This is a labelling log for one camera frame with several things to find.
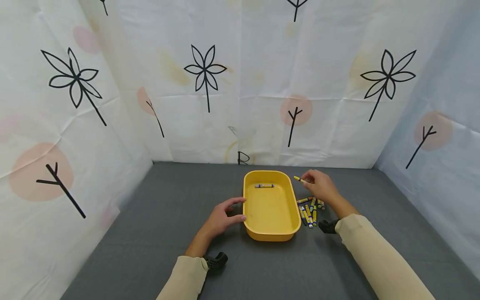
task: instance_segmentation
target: gray floor mat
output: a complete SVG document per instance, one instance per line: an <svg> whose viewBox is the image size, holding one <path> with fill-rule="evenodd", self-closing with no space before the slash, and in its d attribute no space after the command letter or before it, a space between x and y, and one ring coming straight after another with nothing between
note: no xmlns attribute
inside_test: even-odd
<svg viewBox="0 0 480 300"><path fill-rule="evenodd" d="M244 175L304 167L155 163L89 257L63 300L154 300L213 207L242 195ZM321 168L340 192L403 255L438 299L478 299L480 283L415 207L378 170ZM310 196L293 182L297 198ZM319 218L335 219L330 209ZM375 299L339 236L304 226L288 242L252 240L236 225L209 254L228 255L209 272L199 299Z"/></svg>

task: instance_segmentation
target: yellow tray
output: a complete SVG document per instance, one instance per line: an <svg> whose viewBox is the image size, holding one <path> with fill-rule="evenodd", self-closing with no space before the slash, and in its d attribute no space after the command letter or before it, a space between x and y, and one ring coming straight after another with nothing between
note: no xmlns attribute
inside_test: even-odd
<svg viewBox="0 0 480 300"><path fill-rule="evenodd" d="M273 184L273 188L255 188ZM243 214L248 235L260 241L287 241L300 228L301 219L290 178L279 171L252 171L243 179Z"/></svg>

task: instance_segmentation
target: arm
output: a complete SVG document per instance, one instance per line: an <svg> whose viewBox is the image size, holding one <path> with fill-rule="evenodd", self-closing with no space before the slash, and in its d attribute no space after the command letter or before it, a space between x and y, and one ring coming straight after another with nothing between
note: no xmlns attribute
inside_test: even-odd
<svg viewBox="0 0 480 300"><path fill-rule="evenodd" d="M217 235L223 233L230 225L246 220L244 215L228 217L230 206L245 202L245 198L231 198L215 207L212 214L193 238L184 256L179 256L173 267L172 275L161 290L156 300L196 300L208 271L202 258Z"/></svg>
<svg viewBox="0 0 480 300"><path fill-rule="evenodd" d="M328 175L309 170L302 178L309 182L304 186L340 218L335 230L380 300L434 299L405 259L340 195Z"/></svg>

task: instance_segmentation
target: fabric wall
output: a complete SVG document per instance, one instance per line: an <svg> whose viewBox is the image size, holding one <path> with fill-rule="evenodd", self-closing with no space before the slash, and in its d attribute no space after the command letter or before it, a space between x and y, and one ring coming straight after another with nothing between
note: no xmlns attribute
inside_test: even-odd
<svg viewBox="0 0 480 300"><path fill-rule="evenodd" d="M480 3L448 28L377 167L480 279Z"/></svg>
<svg viewBox="0 0 480 300"><path fill-rule="evenodd" d="M77 0L0 15L0 299L55 300L152 161Z"/></svg>
<svg viewBox="0 0 480 300"><path fill-rule="evenodd" d="M81 3L153 160L338 168L373 166L458 5Z"/></svg>

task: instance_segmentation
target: beige sleeve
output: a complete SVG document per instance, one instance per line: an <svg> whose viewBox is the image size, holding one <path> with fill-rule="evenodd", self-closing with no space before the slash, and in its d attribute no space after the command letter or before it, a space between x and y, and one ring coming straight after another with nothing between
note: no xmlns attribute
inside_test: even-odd
<svg viewBox="0 0 480 300"><path fill-rule="evenodd" d="M364 216L341 219L335 231L352 253L378 299L434 299L405 259Z"/></svg>
<svg viewBox="0 0 480 300"><path fill-rule="evenodd" d="M204 286L207 271L205 259L179 256L172 275L156 300L196 300Z"/></svg>

